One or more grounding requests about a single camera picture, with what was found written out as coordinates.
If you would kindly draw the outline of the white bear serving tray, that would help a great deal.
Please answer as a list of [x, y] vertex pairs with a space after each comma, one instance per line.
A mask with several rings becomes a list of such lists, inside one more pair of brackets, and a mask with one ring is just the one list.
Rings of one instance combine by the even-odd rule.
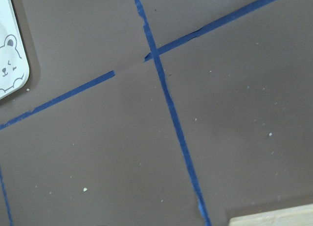
[[0, 98], [22, 88], [29, 63], [11, 0], [0, 0]]

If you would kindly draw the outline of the wooden cutting board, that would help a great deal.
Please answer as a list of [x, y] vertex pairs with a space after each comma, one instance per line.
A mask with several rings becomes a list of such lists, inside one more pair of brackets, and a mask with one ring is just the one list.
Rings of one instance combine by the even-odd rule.
[[312, 226], [313, 205], [307, 204], [230, 219], [229, 226]]

